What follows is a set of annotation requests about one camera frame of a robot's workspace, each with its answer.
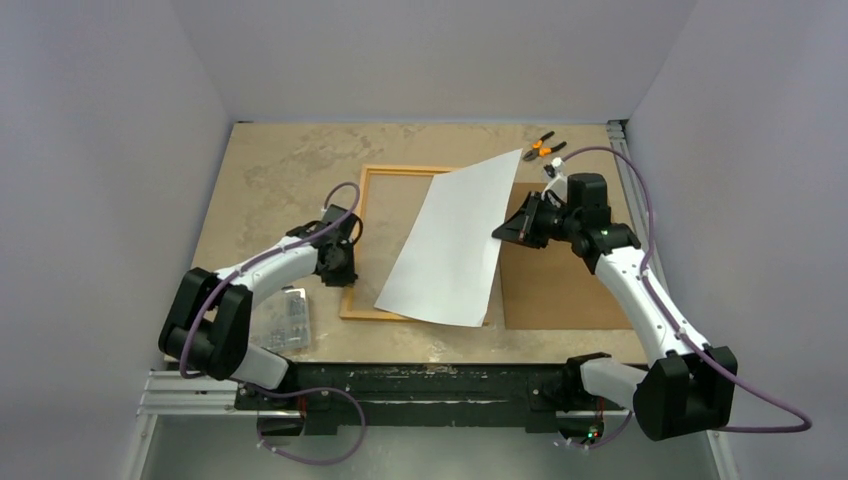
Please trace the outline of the brown backing board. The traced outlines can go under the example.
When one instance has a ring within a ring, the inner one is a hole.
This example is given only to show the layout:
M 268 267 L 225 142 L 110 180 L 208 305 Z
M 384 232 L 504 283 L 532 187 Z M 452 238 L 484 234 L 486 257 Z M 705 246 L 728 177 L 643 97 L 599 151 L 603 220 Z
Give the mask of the brown backing board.
M 544 249 L 504 242 L 499 257 L 509 330 L 629 330 L 607 288 L 565 242 Z

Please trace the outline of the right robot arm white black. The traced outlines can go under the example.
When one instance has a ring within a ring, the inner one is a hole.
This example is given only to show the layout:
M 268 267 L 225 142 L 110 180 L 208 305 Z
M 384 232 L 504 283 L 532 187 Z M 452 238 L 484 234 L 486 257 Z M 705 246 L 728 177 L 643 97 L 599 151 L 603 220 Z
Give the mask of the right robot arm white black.
M 564 195 L 550 189 L 529 192 L 492 236 L 535 249 L 550 241 L 569 243 L 617 300 L 642 344 L 648 368 L 625 365 L 605 353 L 572 357 L 555 397 L 576 407 L 597 397 L 610 400 L 629 410 L 654 441 L 726 426 L 735 385 L 720 372 L 737 372 L 735 355 L 670 320 L 671 308 L 660 304 L 664 294 L 646 285 L 654 275 L 643 263 L 647 254 L 636 234 L 612 220 L 602 175 L 578 173 L 557 182 Z

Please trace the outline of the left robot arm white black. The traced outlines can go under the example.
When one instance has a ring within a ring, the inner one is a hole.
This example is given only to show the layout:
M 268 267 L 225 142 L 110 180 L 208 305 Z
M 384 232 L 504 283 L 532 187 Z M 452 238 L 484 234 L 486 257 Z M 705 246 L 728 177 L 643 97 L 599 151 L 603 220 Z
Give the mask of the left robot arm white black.
M 321 219 L 289 230 L 268 250 L 231 267 L 189 270 L 181 279 L 158 338 L 159 350 L 189 377 L 206 375 L 259 387 L 272 408 L 297 399 L 288 359 L 249 340 L 253 310 L 294 282 L 315 275 L 331 288 L 355 283 L 354 246 L 361 219 L 338 205 Z

